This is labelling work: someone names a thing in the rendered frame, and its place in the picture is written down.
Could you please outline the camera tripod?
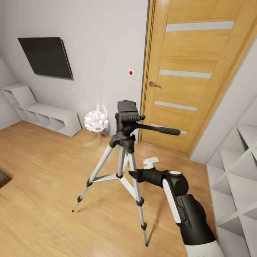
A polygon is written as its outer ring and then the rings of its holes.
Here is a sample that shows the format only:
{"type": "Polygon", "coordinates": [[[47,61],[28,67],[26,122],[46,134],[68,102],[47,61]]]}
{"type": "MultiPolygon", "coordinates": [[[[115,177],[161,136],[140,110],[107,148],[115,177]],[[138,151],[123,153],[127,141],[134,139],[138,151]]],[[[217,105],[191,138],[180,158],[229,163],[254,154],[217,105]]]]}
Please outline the camera tripod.
{"type": "Polygon", "coordinates": [[[146,118],[145,115],[139,115],[139,112],[136,107],[137,103],[133,101],[123,100],[123,102],[117,102],[118,113],[115,114],[116,121],[116,134],[112,136],[110,143],[105,150],[99,164],[97,165],[95,171],[93,172],[91,178],[87,181],[87,186],[83,191],[82,195],[77,198],[77,204],[72,212],[75,211],[78,204],[82,201],[85,193],[89,189],[89,187],[96,182],[103,182],[109,180],[119,179],[121,183],[126,187],[126,189],[130,192],[130,194],[136,200],[136,203],[139,207],[140,219],[141,219],[141,228],[143,230],[143,235],[145,239],[145,246],[148,247],[145,229],[147,227],[147,223],[144,222],[143,213],[142,213],[142,205],[145,200],[140,195],[140,187],[136,178],[133,179],[134,187],[127,181],[127,179],[123,176],[126,165],[131,167],[131,171],[137,171],[136,161],[135,161],[135,135],[130,135],[135,129],[142,128],[146,130],[154,130],[159,131],[161,133],[170,134],[170,135],[180,135],[180,130],[166,127],[153,127],[149,125],[139,124],[139,121],[144,120],[146,118]],[[109,157],[112,150],[116,145],[120,145],[120,154],[119,154],[119,164],[118,164],[118,173],[111,175],[103,175],[98,176],[97,174],[101,170],[103,164],[109,157]]]}

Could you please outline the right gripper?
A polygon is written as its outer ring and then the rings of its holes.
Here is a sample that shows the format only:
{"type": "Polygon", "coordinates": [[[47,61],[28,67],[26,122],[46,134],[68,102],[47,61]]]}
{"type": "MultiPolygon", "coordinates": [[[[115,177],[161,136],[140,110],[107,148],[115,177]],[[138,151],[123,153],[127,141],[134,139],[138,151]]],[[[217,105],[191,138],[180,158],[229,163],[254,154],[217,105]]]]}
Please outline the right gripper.
{"type": "Polygon", "coordinates": [[[137,171],[129,171],[128,173],[132,177],[136,178],[138,183],[147,181],[151,184],[154,184],[153,176],[156,171],[158,171],[158,170],[156,170],[155,167],[153,167],[152,169],[141,169],[141,170],[137,170],[137,171]]]}

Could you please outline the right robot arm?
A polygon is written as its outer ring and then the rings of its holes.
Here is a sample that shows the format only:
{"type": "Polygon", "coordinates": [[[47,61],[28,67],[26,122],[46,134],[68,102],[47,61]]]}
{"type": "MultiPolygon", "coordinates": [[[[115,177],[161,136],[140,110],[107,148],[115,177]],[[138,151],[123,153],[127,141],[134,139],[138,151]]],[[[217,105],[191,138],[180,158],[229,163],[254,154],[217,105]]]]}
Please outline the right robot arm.
{"type": "Polygon", "coordinates": [[[146,159],[144,169],[129,171],[138,183],[147,181],[164,188],[174,219],[181,230],[181,236],[188,257],[225,257],[213,232],[206,222],[203,206],[187,194],[189,185],[181,172],[158,171],[153,164],[157,157],[146,159]]]}

